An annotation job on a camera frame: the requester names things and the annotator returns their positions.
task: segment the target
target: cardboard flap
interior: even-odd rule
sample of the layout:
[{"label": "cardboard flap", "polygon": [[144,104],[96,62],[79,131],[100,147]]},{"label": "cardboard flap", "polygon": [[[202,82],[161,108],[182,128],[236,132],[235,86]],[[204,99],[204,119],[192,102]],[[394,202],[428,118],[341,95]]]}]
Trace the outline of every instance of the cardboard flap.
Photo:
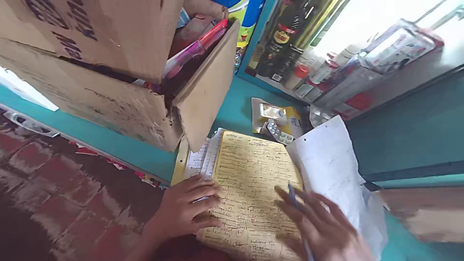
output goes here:
[{"label": "cardboard flap", "polygon": [[0,0],[0,36],[160,83],[183,4]]},{"label": "cardboard flap", "polygon": [[229,90],[239,28],[235,21],[173,101],[192,151],[200,150]]},{"label": "cardboard flap", "polygon": [[182,128],[176,117],[167,116],[162,95],[17,42],[0,39],[0,50],[0,66],[15,72],[61,110],[163,150],[177,147]]}]

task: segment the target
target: tiled floor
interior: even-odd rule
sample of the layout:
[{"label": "tiled floor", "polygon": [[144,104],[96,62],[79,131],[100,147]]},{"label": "tiled floor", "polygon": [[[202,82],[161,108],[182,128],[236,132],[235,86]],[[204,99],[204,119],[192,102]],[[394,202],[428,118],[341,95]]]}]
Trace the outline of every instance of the tiled floor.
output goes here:
[{"label": "tiled floor", "polygon": [[158,209],[159,188],[76,150],[64,138],[35,135],[0,114],[4,260],[123,260]]}]

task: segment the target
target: counter top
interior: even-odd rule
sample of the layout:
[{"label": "counter top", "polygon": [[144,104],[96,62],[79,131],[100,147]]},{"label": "counter top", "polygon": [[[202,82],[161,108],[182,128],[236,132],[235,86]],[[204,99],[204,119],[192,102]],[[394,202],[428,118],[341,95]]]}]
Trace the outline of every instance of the counter top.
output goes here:
[{"label": "counter top", "polygon": [[[251,97],[258,97],[280,106],[295,106],[289,100],[261,89],[243,79],[234,77],[230,90],[210,130],[209,137],[219,127],[253,135],[251,128]],[[22,112],[76,140],[152,173],[162,180],[171,181],[177,156],[176,151],[173,153],[165,152],[142,141],[119,135],[112,130],[60,110],[50,111],[23,100],[1,85],[0,104]]]}]

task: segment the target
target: yellow notebook page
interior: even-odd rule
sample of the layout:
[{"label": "yellow notebook page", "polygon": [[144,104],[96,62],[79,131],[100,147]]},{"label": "yellow notebook page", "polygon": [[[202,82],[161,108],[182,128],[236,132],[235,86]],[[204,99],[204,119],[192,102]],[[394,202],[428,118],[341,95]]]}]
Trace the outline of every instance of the yellow notebook page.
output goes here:
[{"label": "yellow notebook page", "polygon": [[213,178],[222,187],[222,203],[211,210],[224,228],[206,228],[202,241],[240,260],[299,260],[276,239],[299,236],[294,223],[274,204],[275,185],[302,182],[280,143],[224,131]]}]

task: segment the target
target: barcode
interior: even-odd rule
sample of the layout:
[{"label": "barcode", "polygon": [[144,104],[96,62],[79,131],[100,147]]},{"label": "barcode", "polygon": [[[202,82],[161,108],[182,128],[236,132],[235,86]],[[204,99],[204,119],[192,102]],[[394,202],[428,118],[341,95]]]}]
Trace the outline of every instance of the barcode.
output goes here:
[{"label": "barcode", "polygon": [[275,81],[280,81],[282,79],[282,76],[278,75],[278,74],[274,74],[272,76],[272,79],[275,80]]}]

